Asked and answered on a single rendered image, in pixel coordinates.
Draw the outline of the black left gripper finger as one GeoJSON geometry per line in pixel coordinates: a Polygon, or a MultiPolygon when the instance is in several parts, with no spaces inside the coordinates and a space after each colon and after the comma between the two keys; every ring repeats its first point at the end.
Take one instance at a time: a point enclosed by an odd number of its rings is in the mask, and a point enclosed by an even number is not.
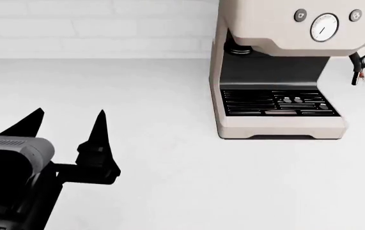
{"type": "Polygon", "coordinates": [[[44,114],[43,109],[38,108],[10,128],[2,131],[0,136],[36,137],[42,124],[44,114]]]}
{"type": "Polygon", "coordinates": [[[88,140],[81,143],[77,151],[78,166],[99,170],[101,178],[117,178],[121,174],[111,151],[107,118],[103,109],[98,113],[88,140]]]}

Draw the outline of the single cup round button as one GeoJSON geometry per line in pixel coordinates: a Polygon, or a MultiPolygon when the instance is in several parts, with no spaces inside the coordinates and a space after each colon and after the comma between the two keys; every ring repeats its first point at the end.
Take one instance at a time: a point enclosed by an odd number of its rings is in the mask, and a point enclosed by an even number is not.
{"type": "Polygon", "coordinates": [[[296,22],[303,22],[307,17],[307,11],[305,9],[298,9],[295,13],[294,13],[294,20],[296,22]]]}

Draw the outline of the black steam wand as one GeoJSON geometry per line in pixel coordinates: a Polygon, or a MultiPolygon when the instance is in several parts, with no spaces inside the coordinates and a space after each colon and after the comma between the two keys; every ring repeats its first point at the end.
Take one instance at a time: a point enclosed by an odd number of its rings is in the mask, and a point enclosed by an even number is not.
{"type": "Polygon", "coordinates": [[[360,80],[365,80],[365,55],[360,57],[358,52],[349,55],[350,61],[353,64],[353,77],[351,84],[356,86],[360,80]]]}

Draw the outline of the beige espresso machine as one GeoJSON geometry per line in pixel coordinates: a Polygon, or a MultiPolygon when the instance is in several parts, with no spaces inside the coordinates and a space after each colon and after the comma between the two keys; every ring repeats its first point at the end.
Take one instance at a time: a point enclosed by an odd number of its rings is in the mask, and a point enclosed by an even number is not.
{"type": "MultiPolygon", "coordinates": [[[[339,117],[226,116],[221,90],[320,91],[318,80],[330,59],[344,57],[350,61],[349,55],[364,47],[365,0],[219,0],[209,75],[218,136],[341,139],[348,126],[340,113],[339,117]],[[307,11],[303,22],[293,18],[298,9],[307,11]],[[362,11],[357,22],[349,20],[354,9],[362,11]],[[339,28],[330,40],[315,42],[310,35],[311,24],[324,13],[336,15],[339,28]],[[252,54],[226,53],[227,40],[251,46],[252,54]]],[[[352,82],[352,62],[346,73],[352,82]]]]}

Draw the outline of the double cup round button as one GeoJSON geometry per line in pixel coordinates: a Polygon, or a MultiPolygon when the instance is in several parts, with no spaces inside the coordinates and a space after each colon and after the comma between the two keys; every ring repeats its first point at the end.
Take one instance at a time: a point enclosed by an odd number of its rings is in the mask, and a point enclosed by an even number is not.
{"type": "Polygon", "coordinates": [[[360,9],[354,9],[349,14],[349,20],[351,22],[357,22],[362,17],[362,11],[360,9]]]}

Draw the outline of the round white pressure gauge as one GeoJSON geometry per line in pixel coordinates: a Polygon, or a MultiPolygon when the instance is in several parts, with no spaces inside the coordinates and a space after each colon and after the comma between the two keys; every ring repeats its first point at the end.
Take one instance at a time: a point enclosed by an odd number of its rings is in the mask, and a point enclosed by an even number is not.
{"type": "Polygon", "coordinates": [[[315,42],[326,42],[333,38],[339,28],[339,20],[332,13],[319,15],[311,24],[310,35],[315,42]]]}

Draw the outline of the black drip tray grille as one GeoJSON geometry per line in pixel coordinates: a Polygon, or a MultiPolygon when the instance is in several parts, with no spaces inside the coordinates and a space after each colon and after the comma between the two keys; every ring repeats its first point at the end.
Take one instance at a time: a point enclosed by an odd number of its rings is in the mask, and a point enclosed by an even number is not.
{"type": "Polygon", "coordinates": [[[226,116],[339,117],[317,89],[222,89],[226,116]]]}

